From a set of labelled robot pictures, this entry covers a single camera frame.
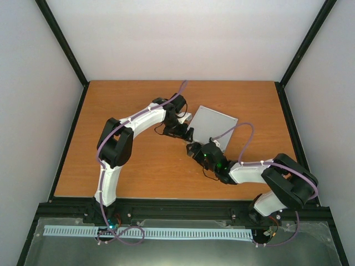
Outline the aluminium poker case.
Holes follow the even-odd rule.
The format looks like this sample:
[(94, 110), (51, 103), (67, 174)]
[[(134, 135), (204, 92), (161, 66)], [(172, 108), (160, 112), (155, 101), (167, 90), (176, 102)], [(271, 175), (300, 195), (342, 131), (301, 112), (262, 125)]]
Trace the aluminium poker case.
[(200, 105), (189, 128), (194, 129), (192, 141), (207, 144), (210, 138), (218, 137), (236, 126), (238, 118)]

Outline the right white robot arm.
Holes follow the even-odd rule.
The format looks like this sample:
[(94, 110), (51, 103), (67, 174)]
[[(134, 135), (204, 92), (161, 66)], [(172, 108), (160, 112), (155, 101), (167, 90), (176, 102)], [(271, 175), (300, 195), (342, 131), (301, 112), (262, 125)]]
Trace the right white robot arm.
[(261, 183), (270, 192), (258, 195), (250, 204), (248, 216), (253, 223), (261, 223), (277, 211), (301, 210), (309, 200), (318, 196), (318, 180), (313, 174), (286, 154), (259, 162), (232, 161), (226, 158), (214, 142), (186, 145), (187, 155), (203, 170), (212, 171), (218, 181), (226, 185)]

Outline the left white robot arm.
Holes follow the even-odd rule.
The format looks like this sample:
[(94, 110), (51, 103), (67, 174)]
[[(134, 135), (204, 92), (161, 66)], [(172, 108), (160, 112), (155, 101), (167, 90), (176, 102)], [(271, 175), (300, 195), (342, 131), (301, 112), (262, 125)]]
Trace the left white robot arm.
[(156, 98), (138, 113), (117, 120), (107, 120), (97, 144), (97, 160), (100, 164), (100, 177), (94, 195), (101, 205), (96, 217), (103, 223), (115, 218), (115, 208), (110, 206), (116, 200), (116, 187), (122, 167), (131, 157), (134, 138), (151, 126), (165, 125), (163, 135), (193, 141), (194, 129), (187, 122), (192, 115), (186, 111), (179, 114), (187, 105), (185, 98), (174, 94), (171, 99)]

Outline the left green lit circuit board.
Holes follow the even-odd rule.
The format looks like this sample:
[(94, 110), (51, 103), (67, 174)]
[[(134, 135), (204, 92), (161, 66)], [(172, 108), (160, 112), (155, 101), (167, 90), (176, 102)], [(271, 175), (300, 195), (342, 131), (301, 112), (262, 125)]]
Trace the left green lit circuit board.
[(98, 233), (103, 235), (111, 234), (111, 231), (117, 231), (119, 227), (121, 227), (121, 217), (120, 214), (116, 213), (113, 215), (113, 218), (108, 219), (109, 227), (103, 228), (100, 227), (98, 229)]

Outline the black aluminium frame rail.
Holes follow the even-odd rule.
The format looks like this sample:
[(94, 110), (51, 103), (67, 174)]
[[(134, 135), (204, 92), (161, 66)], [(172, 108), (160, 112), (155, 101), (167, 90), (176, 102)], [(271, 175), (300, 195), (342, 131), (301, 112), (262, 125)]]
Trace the black aluminium frame rail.
[(248, 229), (272, 226), (270, 218), (252, 221), (249, 216), (250, 204), (250, 201), (118, 198), (102, 211), (92, 198), (56, 197), (51, 202), (39, 204), (33, 221), (37, 222), (41, 218), (80, 218), (84, 223), (104, 226), (103, 216), (106, 216), (111, 224), (134, 225), (146, 219), (159, 219), (218, 221)]

